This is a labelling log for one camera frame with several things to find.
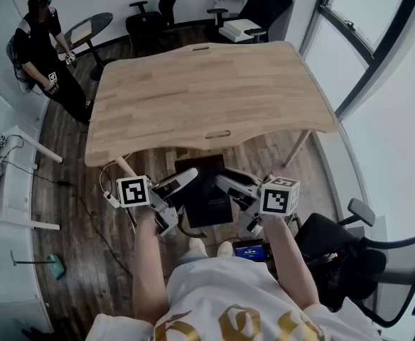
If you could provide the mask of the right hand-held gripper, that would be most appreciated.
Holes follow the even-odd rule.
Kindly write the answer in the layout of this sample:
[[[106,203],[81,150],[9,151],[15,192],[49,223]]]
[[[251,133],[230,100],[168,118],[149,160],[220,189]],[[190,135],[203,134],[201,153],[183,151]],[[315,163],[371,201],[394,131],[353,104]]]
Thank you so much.
[[[275,177],[266,183],[255,175],[226,168],[215,176],[215,185],[240,203],[239,226],[258,235],[262,215],[290,215],[298,204],[300,181]]]

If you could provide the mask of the person's right forearm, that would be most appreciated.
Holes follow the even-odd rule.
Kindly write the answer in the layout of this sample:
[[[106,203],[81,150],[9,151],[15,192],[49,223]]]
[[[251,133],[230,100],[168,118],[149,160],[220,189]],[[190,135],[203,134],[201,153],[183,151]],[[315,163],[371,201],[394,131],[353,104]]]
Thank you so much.
[[[283,290],[301,310],[319,304],[315,281],[285,221],[279,216],[264,215],[261,224]]]

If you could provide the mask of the person's left forearm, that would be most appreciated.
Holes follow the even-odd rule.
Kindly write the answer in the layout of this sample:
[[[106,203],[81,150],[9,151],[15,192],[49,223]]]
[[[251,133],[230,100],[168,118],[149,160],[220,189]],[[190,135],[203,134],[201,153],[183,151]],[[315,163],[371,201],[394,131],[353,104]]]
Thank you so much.
[[[155,325],[169,309],[154,211],[136,210],[134,239],[133,309],[135,318]]]

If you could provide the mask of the white shoe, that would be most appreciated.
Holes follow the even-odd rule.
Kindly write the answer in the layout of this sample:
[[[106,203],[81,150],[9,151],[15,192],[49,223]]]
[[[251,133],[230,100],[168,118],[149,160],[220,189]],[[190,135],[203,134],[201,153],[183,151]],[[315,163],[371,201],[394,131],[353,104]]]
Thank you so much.
[[[217,249],[218,258],[232,257],[234,255],[234,250],[231,242],[225,241]]]
[[[191,254],[193,254],[193,256],[200,257],[201,259],[208,258],[205,245],[200,238],[190,238],[189,251]]]

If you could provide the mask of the small black screen device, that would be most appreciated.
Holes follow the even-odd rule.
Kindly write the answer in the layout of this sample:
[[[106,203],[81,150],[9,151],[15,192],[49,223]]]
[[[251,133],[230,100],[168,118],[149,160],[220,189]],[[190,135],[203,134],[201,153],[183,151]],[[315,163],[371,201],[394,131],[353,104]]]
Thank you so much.
[[[255,262],[270,260],[269,245],[263,239],[254,239],[232,243],[235,256]]]

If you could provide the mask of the white power strip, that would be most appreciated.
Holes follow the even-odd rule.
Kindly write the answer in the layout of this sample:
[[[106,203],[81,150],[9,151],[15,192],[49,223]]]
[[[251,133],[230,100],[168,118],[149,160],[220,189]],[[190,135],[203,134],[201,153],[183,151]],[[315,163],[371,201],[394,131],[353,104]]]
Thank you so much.
[[[120,208],[120,202],[116,199],[110,192],[104,192],[104,198],[108,201],[108,203],[114,208]]]

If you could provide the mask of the white gold-print t-shirt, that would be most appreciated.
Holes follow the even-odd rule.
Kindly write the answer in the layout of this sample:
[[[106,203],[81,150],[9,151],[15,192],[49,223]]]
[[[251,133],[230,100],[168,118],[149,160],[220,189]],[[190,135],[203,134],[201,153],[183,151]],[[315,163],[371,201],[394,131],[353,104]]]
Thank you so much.
[[[239,257],[178,266],[156,325],[99,314],[86,341],[381,341],[359,308],[301,310],[263,263]]]

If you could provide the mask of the black mesh office chair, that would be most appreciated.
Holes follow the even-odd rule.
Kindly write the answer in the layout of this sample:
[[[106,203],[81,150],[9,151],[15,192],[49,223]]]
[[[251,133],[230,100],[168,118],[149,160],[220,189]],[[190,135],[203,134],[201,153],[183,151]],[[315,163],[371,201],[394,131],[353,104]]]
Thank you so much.
[[[318,213],[298,222],[296,243],[323,305],[338,311],[349,298],[372,322],[390,328],[415,294],[415,237],[379,242],[355,236],[347,225],[373,227],[376,215],[356,198],[347,209],[351,215],[340,222]]]

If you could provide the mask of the white flat box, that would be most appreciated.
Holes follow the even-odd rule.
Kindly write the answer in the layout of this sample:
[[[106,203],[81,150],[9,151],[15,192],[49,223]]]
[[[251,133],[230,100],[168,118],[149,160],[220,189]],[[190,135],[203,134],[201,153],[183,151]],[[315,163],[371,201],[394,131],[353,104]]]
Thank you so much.
[[[225,21],[223,27],[219,28],[219,34],[233,43],[239,43],[253,39],[253,37],[246,34],[245,31],[258,28],[260,28],[260,26],[248,19],[238,19]]]

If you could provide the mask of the white desk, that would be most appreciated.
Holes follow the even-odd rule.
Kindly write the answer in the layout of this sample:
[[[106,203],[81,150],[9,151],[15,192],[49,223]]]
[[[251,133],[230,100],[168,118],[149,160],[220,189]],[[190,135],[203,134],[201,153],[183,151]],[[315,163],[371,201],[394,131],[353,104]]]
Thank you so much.
[[[37,152],[56,163],[63,158],[52,152],[18,126],[5,131],[5,146],[0,150],[4,174],[0,182],[0,221],[28,228],[59,230],[58,224],[31,219],[32,187]]]

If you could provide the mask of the pale book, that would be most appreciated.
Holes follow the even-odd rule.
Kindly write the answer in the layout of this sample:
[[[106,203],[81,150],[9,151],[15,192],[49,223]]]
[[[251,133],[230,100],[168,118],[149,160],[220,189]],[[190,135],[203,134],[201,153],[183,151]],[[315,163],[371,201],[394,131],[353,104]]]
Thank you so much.
[[[85,39],[91,34],[92,34],[92,24],[90,21],[88,21],[72,30],[70,40],[72,44],[75,44],[76,42],[79,42],[80,40]]]

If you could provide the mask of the round dark side table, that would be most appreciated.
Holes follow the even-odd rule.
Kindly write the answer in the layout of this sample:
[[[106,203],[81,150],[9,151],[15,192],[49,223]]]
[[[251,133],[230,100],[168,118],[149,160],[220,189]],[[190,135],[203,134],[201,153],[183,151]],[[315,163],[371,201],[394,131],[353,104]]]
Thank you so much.
[[[65,39],[68,42],[69,48],[71,50],[73,50],[74,48],[79,47],[80,45],[83,44],[87,44],[89,49],[88,51],[93,55],[96,65],[95,67],[92,69],[92,71],[90,72],[90,79],[94,80],[94,81],[99,81],[104,67],[108,64],[114,61],[114,58],[109,58],[106,60],[101,59],[101,57],[98,55],[97,50],[94,48],[93,44],[92,44],[92,39],[98,35],[99,33],[101,33],[106,27],[108,27],[108,25],[112,22],[113,20],[113,14],[110,12],[105,12],[105,13],[99,13],[99,14],[95,14],[94,16],[91,16],[89,18],[84,19],[83,21],[81,21],[80,23],[78,23],[77,25],[75,25],[74,27],[72,27],[67,33],[65,33]],[[88,37],[86,37],[83,40],[80,40],[79,42],[76,42],[75,44],[72,44],[70,38],[71,38],[71,34],[72,34],[72,30],[74,28],[77,28],[78,26],[86,23],[90,21],[92,24],[92,34]]]

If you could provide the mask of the black padded office chair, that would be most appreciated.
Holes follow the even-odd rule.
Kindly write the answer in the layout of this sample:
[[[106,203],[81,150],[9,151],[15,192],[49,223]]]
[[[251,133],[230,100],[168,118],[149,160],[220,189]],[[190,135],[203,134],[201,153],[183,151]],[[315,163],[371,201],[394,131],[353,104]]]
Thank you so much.
[[[252,43],[267,43],[269,41],[269,29],[272,24],[291,7],[293,0],[247,0],[242,10],[236,17],[227,17],[229,13],[227,9],[215,8],[209,9],[207,12],[215,16],[215,23],[208,24],[203,30],[203,33],[208,41],[211,43],[226,43],[226,44],[252,44]],[[232,21],[238,19],[248,19],[260,28],[245,31],[246,34],[253,37],[253,39],[244,42],[233,43],[227,38],[219,34],[219,28],[223,27],[225,21]]]

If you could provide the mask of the teal long-handled dustpan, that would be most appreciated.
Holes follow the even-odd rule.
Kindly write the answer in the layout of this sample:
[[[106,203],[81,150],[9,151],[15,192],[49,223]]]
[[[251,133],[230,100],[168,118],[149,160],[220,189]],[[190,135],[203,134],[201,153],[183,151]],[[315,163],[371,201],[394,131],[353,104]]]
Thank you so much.
[[[47,265],[50,273],[56,280],[59,280],[65,274],[65,267],[60,258],[55,254],[48,255],[45,260],[42,261],[19,261],[15,259],[12,251],[10,251],[10,257],[14,266],[24,264]]]

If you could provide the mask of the black window frame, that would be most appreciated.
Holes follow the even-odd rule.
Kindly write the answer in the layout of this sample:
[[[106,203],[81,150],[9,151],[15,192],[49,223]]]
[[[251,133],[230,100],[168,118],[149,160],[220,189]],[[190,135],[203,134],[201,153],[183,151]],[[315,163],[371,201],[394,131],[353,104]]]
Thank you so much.
[[[399,0],[395,12],[391,14],[382,37],[374,48],[372,43],[361,34],[357,24],[333,9],[333,0],[316,0],[308,29],[304,36],[301,52],[307,53],[315,35],[319,18],[330,23],[337,33],[347,41],[347,44],[358,54],[358,59],[365,64],[365,72],[357,81],[345,99],[335,110],[335,115],[343,120],[353,106],[359,102],[360,94],[365,92],[367,84],[377,78],[380,68],[384,68],[386,60],[390,59],[392,49],[397,47],[397,41],[403,36],[404,28],[415,12],[415,0]]]

